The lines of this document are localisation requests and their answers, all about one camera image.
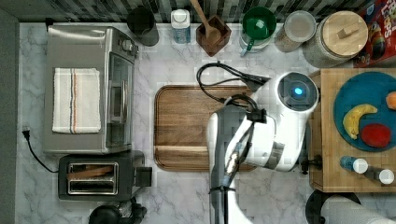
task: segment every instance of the blue light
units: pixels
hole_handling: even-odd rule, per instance
[[[303,94],[303,90],[302,90],[301,88],[296,88],[296,89],[294,89],[294,92],[295,92],[297,95]]]

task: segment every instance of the white robot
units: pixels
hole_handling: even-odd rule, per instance
[[[259,86],[249,85],[251,78]],[[257,78],[244,74],[251,98],[232,97],[207,125],[211,224],[251,223],[236,200],[233,177],[239,164],[291,170],[300,156],[307,119],[318,104],[318,88],[305,75],[291,72],[261,84]],[[234,99],[250,107],[237,106]]]

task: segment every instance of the banana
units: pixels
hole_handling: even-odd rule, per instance
[[[374,114],[378,110],[373,105],[357,105],[350,109],[344,116],[343,125],[347,134],[352,139],[357,139],[359,134],[359,121],[365,114]]]

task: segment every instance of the small bottle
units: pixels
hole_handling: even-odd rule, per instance
[[[395,178],[394,173],[388,169],[382,169],[370,166],[364,173],[364,176],[370,179],[378,180],[384,185],[391,184]]]
[[[171,24],[174,39],[178,44],[191,42],[190,12],[186,9],[178,9],[171,12]]]
[[[363,174],[367,171],[367,168],[369,167],[369,164],[366,160],[349,156],[344,156],[343,158],[341,158],[340,165],[344,169],[356,172],[358,174]]]

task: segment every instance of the orange fruit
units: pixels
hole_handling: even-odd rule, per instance
[[[393,91],[390,94],[388,94],[387,106],[389,109],[396,110],[396,91]]]

